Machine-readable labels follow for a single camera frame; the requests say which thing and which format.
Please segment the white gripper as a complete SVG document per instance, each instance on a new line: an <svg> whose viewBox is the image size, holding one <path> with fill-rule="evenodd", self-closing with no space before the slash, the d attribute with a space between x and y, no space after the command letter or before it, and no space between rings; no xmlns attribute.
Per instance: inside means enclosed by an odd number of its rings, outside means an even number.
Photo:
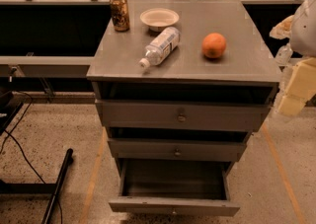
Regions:
<svg viewBox="0 0 316 224"><path fill-rule="evenodd" d="M309 57L291 67L291 76L281 95L277 111L296 116L316 95L316 58Z"/></svg>

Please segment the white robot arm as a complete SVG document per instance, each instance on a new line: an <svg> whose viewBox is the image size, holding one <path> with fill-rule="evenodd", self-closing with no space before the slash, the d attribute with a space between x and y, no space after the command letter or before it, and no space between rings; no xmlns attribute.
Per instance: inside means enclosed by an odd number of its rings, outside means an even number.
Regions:
<svg viewBox="0 0 316 224"><path fill-rule="evenodd" d="M297 52L303 56L293 66L286 66L275 100L275 113L294 117L316 94L316 0L304 0L295 13L272 28L270 36L289 38L276 60Z"/></svg>

